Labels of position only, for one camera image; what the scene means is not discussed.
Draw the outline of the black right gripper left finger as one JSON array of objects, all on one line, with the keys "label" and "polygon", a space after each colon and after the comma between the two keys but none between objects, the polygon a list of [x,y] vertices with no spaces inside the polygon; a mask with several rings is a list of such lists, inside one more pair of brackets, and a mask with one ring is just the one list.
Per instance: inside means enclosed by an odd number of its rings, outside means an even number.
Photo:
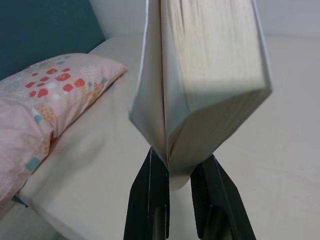
[{"label": "black right gripper left finger", "polygon": [[130,189],[125,240],[166,240],[170,228],[169,173],[150,148]]}]

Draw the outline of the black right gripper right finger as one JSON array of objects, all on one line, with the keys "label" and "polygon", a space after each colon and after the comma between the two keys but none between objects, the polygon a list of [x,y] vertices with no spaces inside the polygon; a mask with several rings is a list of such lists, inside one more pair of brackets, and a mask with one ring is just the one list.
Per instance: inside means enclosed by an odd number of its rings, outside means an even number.
[{"label": "black right gripper right finger", "polygon": [[256,239],[238,188],[213,154],[196,166],[190,184],[199,239]]}]

